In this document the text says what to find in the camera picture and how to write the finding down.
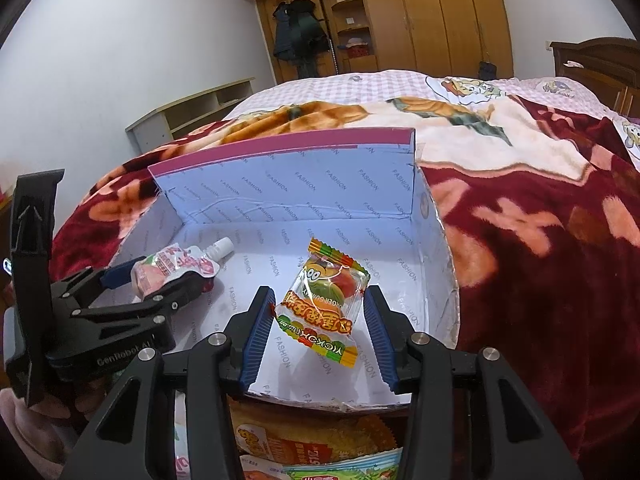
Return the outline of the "person's left hand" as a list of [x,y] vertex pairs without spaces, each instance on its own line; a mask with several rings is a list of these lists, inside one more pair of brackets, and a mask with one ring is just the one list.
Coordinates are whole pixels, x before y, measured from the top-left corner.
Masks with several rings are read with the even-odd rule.
[[57,479],[107,389],[107,381],[98,379],[82,386],[74,400],[47,394],[28,406],[12,389],[3,388],[1,477]]

